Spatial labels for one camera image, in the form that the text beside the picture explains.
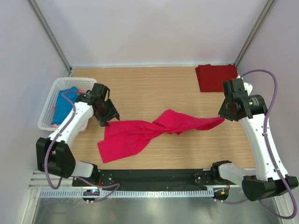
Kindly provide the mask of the magenta pink t shirt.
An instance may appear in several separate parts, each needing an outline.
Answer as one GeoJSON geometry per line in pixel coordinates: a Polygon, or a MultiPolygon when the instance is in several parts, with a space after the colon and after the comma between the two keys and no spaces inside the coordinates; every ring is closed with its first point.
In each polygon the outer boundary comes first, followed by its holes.
{"type": "Polygon", "coordinates": [[[110,122],[104,139],[98,142],[103,163],[140,153],[152,139],[163,133],[177,135],[189,130],[208,131],[224,122],[222,117],[196,118],[173,110],[164,111],[153,122],[125,120],[110,122]]]}

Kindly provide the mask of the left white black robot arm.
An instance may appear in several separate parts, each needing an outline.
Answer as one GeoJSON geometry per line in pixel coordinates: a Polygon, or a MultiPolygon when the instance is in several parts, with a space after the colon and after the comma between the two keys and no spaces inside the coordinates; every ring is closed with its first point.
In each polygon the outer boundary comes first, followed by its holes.
{"type": "Polygon", "coordinates": [[[58,176],[60,179],[73,177],[89,187],[98,183],[97,165],[75,160],[71,146],[83,125],[91,117],[95,117],[100,126],[108,126],[110,120],[120,118],[109,97],[110,89],[103,84],[95,83],[91,90],[79,94],[76,101],[71,102],[70,113],[50,136],[37,140],[37,168],[45,173],[52,189],[58,189],[59,186],[53,185],[50,175],[58,176]]]}

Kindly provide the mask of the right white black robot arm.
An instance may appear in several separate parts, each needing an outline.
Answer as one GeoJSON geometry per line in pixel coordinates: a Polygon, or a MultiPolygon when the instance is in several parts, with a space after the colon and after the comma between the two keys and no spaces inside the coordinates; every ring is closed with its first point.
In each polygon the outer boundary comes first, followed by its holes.
{"type": "Polygon", "coordinates": [[[218,115],[230,121],[240,122],[251,147],[256,165],[249,171],[231,161],[214,162],[211,181],[221,185],[226,180],[240,186],[247,199],[257,201],[287,193],[287,188],[298,187],[295,176],[290,176],[282,164],[271,135],[265,124],[268,112],[261,95],[250,95],[252,85],[235,78],[223,82],[224,101],[218,115]]]}

